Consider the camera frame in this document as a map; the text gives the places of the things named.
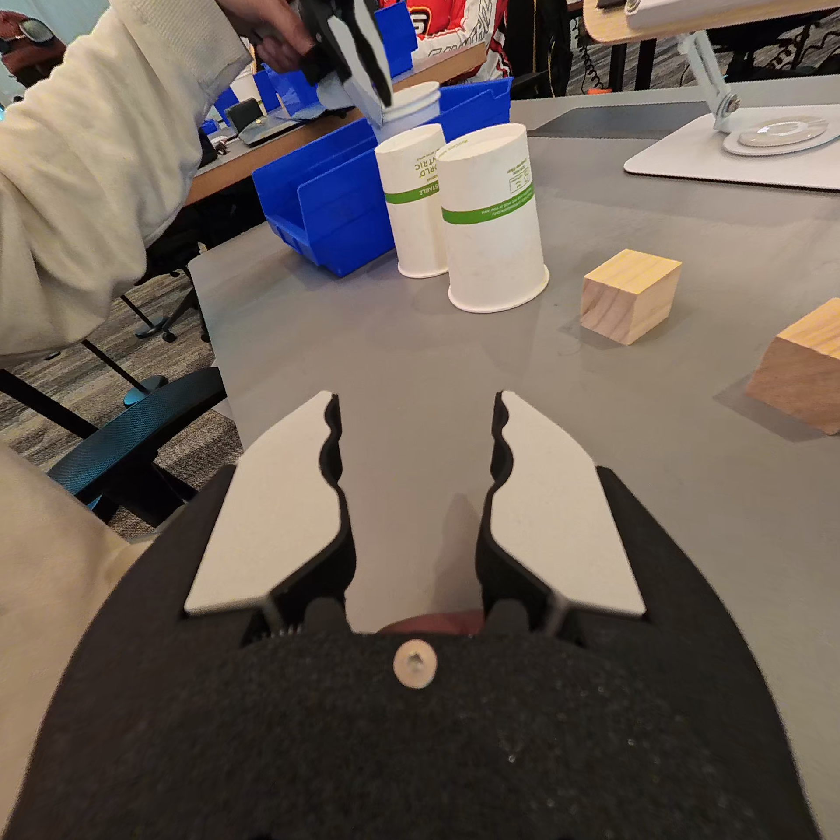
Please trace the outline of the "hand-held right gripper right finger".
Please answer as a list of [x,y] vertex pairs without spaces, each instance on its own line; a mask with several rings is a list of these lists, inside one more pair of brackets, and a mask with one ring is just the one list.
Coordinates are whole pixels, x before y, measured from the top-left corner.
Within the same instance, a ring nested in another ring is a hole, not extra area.
[[573,611],[646,613],[594,459],[512,391],[496,394],[491,485],[476,542],[485,618],[512,602],[532,632],[555,635]]

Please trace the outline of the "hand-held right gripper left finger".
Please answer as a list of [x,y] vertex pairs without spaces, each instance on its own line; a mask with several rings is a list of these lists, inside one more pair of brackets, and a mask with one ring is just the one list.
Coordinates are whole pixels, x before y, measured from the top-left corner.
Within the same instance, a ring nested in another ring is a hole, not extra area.
[[285,632],[319,599],[345,610],[356,554],[340,487],[341,435],[339,396],[321,391],[246,449],[185,599],[187,615],[256,609]]

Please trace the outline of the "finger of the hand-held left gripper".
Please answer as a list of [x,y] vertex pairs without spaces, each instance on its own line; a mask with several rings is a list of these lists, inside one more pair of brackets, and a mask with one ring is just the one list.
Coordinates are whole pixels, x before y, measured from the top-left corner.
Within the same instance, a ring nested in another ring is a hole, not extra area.
[[392,76],[382,35],[375,21],[375,3],[353,1],[353,42],[381,110],[392,105]]
[[362,112],[369,123],[382,115],[379,103],[371,89],[370,82],[364,73],[359,57],[350,60],[352,75],[350,79],[341,81],[341,87],[352,104]]

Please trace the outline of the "white paper cup green band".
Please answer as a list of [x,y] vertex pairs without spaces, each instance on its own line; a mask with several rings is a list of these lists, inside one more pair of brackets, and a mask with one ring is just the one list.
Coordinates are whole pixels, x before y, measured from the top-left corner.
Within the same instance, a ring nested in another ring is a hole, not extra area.
[[397,256],[397,268],[413,279],[448,271],[437,157],[442,127],[426,123],[374,149]]
[[376,142],[381,144],[398,134],[435,121],[440,114],[440,83],[421,82],[394,91],[392,104],[384,107],[381,117],[371,121]]
[[525,126],[506,122],[437,153],[448,297],[472,313],[504,312],[549,285]]

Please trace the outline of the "blue plastic bin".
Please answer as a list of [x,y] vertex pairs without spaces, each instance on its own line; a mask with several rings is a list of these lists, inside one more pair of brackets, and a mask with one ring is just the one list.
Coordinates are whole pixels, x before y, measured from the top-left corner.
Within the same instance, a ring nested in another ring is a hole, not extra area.
[[[435,121],[445,142],[506,123],[510,78],[440,89]],[[271,230],[292,250],[336,277],[395,249],[375,159],[378,143],[364,120],[270,162],[253,174]]]

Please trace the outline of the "person's left forearm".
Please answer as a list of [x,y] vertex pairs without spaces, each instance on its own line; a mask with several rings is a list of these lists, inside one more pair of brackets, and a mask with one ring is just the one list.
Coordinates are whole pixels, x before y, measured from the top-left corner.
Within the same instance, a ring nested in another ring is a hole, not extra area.
[[112,2],[1,128],[1,356],[85,339],[184,206],[249,54],[216,2]]

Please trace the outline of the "person's left hand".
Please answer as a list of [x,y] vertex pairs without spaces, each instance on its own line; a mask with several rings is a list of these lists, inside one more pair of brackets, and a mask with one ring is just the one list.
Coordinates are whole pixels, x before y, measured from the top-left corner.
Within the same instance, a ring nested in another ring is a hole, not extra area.
[[240,38],[278,73],[299,70],[314,42],[286,1],[216,1]]

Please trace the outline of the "blue storage bin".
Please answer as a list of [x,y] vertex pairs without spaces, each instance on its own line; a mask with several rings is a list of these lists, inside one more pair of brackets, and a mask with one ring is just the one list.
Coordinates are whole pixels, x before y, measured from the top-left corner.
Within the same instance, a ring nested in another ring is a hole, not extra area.
[[380,30],[391,78],[396,79],[413,69],[413,52],[417,36],[411,13],[405,2],[395,2],[374,13]]
[[282,74],[268,66],[265,70],[276,98],[289,117],[296,119],[302,114],[304,119],[309,119],[323,110],[316,87],[308,82],[302,71]]

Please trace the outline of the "wooden background table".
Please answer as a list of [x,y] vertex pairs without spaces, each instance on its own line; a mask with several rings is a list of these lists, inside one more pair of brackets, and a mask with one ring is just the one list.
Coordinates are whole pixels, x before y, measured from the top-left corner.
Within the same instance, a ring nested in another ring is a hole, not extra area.
[[[394,91],[427,81],[451,81],[477,67],[484,55],[485,49],[482,45],[473,45],[422,59],[412,71],[394,79]],[[248,147],[240,139],[232,139],[227,143],[225,155],[201,168],[196,174],[185,205],[192,205],[219,193],[250,177],[263,165],[341,128],[346,123],[362,118],[363,114],[357,108],[349,110],[343,116],[338,113],[326,113],[254,147]]]

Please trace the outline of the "black case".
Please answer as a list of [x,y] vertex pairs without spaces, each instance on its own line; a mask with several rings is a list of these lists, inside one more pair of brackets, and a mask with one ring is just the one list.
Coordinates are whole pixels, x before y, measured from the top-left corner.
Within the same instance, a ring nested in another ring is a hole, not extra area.
[[236,134],[241,134],[249,126],[260,123],[265,114],[255,98],[248,98],[227,107],[224,110],[224,117]]

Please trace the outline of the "wooden cube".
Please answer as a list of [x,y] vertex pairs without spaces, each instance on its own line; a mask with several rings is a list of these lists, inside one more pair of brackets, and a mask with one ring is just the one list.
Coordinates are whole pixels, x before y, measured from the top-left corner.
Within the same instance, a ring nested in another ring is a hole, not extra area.
[[839,299],[779,332],[745,390],[747,396],[827,435],[839,431]]
[[669,317],[682,267],[625,248],[584,276],[581,326],[624,346],[634,343]]

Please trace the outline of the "person's torso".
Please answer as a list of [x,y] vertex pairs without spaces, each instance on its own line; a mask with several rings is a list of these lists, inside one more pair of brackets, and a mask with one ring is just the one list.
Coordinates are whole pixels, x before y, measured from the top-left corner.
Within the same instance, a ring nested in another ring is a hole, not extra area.
[[127,542],[40,469],[1,452],[1,771],[12,801],[81,636],[152,538]]

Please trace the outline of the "black office chair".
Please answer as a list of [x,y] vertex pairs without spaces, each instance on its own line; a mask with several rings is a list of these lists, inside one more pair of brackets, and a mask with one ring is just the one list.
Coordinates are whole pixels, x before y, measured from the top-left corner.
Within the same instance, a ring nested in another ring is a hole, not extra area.
[[133,284],[139,287],[153,278],[162,275],[176,275],[182,271],[190,283],[190,290],[167,317],[151,320],[126,295],[121,300],[144,324],[135,331],[138,339],[145,340],[160,335],[163,341],[173,343],[177,337],[172,327],[186,315],[187,310],[195,310],[201,323],[201,341],[210,343],[203,311],[189,270],[190,262],[201,253],[200,244],[204,242],[203,218],[198,210],[198,203],[185,206],[175,217],[163,234],[146,249],[145,274]]

